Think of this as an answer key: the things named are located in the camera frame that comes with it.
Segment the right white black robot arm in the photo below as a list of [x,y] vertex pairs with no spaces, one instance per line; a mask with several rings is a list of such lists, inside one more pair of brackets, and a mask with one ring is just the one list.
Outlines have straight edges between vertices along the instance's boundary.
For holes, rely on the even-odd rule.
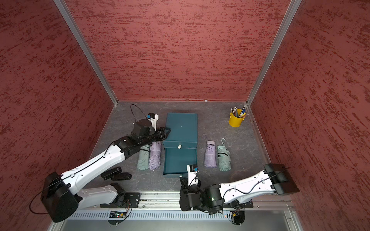
[[249,178],[204,189],[198,179],[198,166],[188,165],[187,170],[188,177],[180,178],[179,206],[182,211],[198,210],[213,215],[223,213],[227,206],[242,209],[261,195],[289,195],[300,191],[283,164],[266,164],[264,170]]

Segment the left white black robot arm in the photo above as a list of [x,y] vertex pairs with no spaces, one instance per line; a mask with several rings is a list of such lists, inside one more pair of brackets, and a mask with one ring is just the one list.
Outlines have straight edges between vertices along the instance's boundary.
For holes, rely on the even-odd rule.
[[85,189],[85,186],[109,168],[138,153],[143,146],[165,140],[170,131],[167,127],[155,129],[151,121],[142,119],[134,124],[130,136],[113,141],[96,157],[62,174],[53,172],[48,175],[40,200],[52,221],[64,221],[79,209],[122,203],[125,190],[117,183],[93,189]]

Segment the teal three-drawer cabinet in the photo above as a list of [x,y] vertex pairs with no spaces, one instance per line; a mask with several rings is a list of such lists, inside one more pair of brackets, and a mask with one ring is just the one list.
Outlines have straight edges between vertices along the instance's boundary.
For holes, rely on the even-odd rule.
[[188,174],[187,166],[198,163],[198,115],[169,113],[166,127],[171,131],[163,141],[165,162],[163,176],[178,178]]

